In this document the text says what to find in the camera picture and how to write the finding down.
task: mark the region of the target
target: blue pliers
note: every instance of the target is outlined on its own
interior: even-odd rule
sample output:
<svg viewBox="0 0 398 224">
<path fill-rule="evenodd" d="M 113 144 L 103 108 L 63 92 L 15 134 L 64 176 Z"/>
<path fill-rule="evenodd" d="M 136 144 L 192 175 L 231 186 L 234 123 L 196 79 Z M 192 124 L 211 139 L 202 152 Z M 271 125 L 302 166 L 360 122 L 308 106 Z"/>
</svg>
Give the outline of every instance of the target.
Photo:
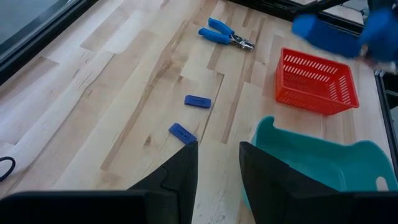
<svg viewBox="0 0 398 224">
<path fill-rule="evenodd" d="M 216 19 L 209 18 L 209 26 L 220 31 L 217 33 L 206 28 L 201 28 L 199 34 L 204 38 L 219 44 L 232 44 L 244 50 L 253 51 L 255 48 L 254 43 L 245 38 L 235 35 L 235 31 L 229 28 L 226 24 Z"/>
</svg>

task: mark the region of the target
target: teal tub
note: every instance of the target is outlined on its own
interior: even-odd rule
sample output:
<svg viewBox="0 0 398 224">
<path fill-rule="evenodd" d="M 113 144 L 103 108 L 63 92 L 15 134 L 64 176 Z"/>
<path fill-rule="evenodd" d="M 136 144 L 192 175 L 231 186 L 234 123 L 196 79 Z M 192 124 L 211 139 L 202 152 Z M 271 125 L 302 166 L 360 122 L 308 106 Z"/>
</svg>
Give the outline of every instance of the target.
<svg viewBox="0 0 398 224">
<path fill-rule="evenodd" d="M 391 163 L 372 141 L 345 146 L 274 127 L 274 117 L 263 118 L 251 144 L 284 161 L 291 168 L 335 190 L 377 191 L 383 177 L 389 190 L 398 190 Z M 248 198 L 243 190 L 245 204 Z"/>
</svg>

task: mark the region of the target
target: wood grain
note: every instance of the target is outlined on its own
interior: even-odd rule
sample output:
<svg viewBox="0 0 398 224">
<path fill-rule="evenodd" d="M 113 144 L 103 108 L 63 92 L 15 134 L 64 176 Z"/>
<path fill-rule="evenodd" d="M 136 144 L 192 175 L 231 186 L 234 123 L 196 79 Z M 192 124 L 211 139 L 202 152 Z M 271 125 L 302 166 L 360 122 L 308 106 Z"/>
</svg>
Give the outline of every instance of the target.
<svg viewBox="0 0 398 224">
<path fill-rule="evenodd" d="M 360 17 L 338 7 L 333 13 Z M 199 36 L 209 17 L 256 50 Z M 290 22 L 228 1 L 98 1 L 0 87 L 0 156 L 17 161 L 0 197 L 126 189 L 183 147 L 168 132 L 176 122 L 200 143 L 193 223 L 254 223 L 241 196 L 239 142 L 251 140 L 264 116 L 274 116 L 279 128 L 343 144 L 372 140 L 391 158 L 372 71 L 314 49 L 290 30 Z M 282 47 L 349 65 L 360 107 L 326 117 L 276 103 Z M 184 105 L 188 94 L 210 98 L 212 107 Z"/>
</svg>

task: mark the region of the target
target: red basket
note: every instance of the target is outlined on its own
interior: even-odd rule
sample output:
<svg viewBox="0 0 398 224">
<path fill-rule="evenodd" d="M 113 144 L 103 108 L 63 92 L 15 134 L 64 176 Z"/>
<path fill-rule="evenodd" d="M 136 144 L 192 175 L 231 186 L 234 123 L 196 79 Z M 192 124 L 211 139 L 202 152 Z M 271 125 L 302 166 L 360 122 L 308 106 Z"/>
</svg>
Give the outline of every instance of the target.
<svg viewBox="0 0 398 224">
<path fill-rule="evenodd" d="M 278 102 L 325 115 L 359 107 L 351 70 L 342 63 L 283 48 L 275 79 Z"/>
</svg>

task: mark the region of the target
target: blue eraser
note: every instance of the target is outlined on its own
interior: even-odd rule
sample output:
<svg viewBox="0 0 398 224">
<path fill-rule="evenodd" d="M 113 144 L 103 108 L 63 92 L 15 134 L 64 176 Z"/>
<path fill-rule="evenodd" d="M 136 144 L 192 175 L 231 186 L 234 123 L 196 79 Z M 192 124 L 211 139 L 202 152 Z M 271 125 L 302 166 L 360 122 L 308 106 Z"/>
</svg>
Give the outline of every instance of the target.
<svg viewBox="0 0 398 224">
<path fill-rule="evenodd" d="M 319 49 L 346 58 L 358 57 L 361 51 L 358 38 L 329 26 L 315 15 L 296 17 L 292 32 Z"/>
<path fill-rule="evenodd" d="M 186 105 L 197 106 L 201 108 L 210 108 L 211 107 L 211 99 L 203 98 L 199 96 L 187 95 L 185 97 L 184 103 Z"/>
<path fill-rule="evenodd" d="M 185 144 L 189 144 L 197 140 L 193 134 L 191 134 L 178 123 L 174 123 L 173 126 L 169 128 L 169 131 Z"/>
</svg>

